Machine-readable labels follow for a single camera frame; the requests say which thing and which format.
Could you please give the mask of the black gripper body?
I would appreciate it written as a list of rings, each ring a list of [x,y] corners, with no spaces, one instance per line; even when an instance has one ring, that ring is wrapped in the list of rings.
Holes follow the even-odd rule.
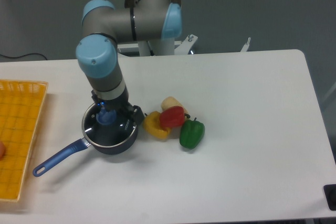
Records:
[[[108,92],[91,91],[91,97],[97,107],[104,108],[106,111],[115,110],[124,115],[132,115],[134,107],[129,102],[129,93],[127,87],[117,88]]]

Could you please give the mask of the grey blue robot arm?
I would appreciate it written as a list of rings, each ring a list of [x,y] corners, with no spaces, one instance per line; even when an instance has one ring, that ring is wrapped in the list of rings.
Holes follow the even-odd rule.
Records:
[[[134,0],[116,9],[105,0],[91,0],[82,15],[82,39],[76,48],[81,70],[92,86],[92,99],[106,111],[115,110],[139,125],[140,107],[128,102],[118,63],[119,43],[175,39],[182,33],[181,6],[172,0]]]

